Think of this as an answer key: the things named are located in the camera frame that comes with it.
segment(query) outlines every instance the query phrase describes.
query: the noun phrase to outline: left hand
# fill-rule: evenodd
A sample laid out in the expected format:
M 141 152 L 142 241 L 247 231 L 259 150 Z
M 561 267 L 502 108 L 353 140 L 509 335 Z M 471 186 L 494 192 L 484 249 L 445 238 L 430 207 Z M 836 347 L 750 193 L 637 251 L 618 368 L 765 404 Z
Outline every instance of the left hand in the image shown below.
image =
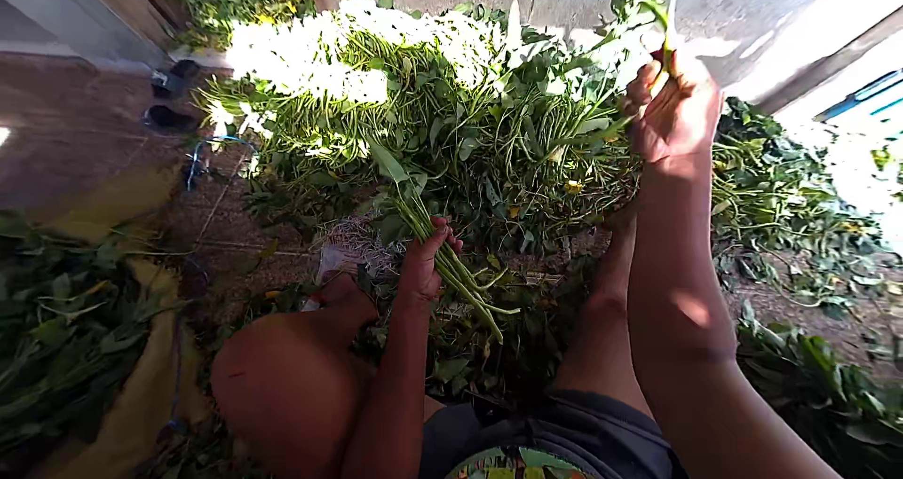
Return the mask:
M 456 240 L 454 232 L 444 218 L 431 218 L 436 228 L 425 243 L 413 240 L 407 245 L 407 254 L 401 265 L 401 277 L 398 279 L 398 296 L 396 300 L 415 306 L 429 305 L 436 297 L 442 285 L 442 278 L 435 270 L 436 252 L 443 243 L 449 243 L 457 253 L 461 252 L 464 242 Z

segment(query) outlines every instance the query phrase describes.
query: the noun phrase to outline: yellow flower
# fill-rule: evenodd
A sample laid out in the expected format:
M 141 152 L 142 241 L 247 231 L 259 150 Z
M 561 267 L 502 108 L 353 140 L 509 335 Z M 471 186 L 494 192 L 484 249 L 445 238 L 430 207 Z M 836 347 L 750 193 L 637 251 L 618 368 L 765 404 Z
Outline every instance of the yellow flower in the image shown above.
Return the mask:
M 572 195 L 580 194 L 580 191 L 582 188 L 583 188 L 582 183 L 578 183 L 572 179 L 570 181 L 568 181 L 566 185 L 564 185 L 564 191 L 567 192 L 568 194 L 572 194 Z

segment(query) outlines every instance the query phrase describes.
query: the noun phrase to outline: thigh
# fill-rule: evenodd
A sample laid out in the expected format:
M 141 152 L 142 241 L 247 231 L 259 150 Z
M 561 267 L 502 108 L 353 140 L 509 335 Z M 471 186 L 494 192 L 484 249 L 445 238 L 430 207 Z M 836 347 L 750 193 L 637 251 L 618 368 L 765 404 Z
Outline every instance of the thigh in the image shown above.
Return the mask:
M 347 345 L 323 338 L 316 313 L 267 315 L 213 363 L 220 414 L 279 476 L 338 476 L 369 379 Z

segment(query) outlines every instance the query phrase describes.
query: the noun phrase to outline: concrete floor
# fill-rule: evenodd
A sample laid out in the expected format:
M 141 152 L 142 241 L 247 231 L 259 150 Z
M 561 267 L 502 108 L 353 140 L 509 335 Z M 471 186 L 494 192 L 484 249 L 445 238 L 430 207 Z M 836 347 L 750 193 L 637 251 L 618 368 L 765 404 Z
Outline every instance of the concrete floor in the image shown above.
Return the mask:
M 0 75 L 0 127 L 11 130 L 0 146 L 0 209 L 36 208 L 132 166 L 186 160 L 193 148 L 140 125 L 152 104 L 141 76 L 97 71 L 79 59 L 10 54 L 0 54 Z M 192 111 L 185 100 L 174 108 Z M 164 247 L 190 252 L 182 257 L 183 295 L 198 298 L 215 322 L 241 316 L 251 295 L 312 280 L 318 261 L 291 226 L 262 229 L 243 211 L 246 183 L 238 170 L 247 155 L 234 146 L 205 156 L 221 177 L 201 175 L 166 210 Z M 249 269 L 274 239 L 277 253 Z M 581 250 L 576 244 L 573 249 Z M 875 334 L 889 345 L 889 301 L 864 299 L 859 321 L 834 321 L 763 286 L 741 285 L 726 296 L 733 308 L 750 299 L 765 322 L 794 322 L 824 336 L 844 359 L 872 368 L 880 379 L 903 378 L 888 361 L 869 362 L 862 339 Z

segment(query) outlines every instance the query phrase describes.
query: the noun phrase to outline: shorts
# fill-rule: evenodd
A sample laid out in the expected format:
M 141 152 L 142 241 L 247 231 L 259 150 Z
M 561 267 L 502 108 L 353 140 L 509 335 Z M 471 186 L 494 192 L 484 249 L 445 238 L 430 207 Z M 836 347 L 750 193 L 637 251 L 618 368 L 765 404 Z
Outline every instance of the shorts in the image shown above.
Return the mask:
M 445 407 L 423 426 L 420 479 L 443 479 L 485 449 L 546 451 L 600 479 L 686 477 L 661 430 L 646 414 L 597 393 L 549 391 L 541 405 L 483 427 L 469 404 Z

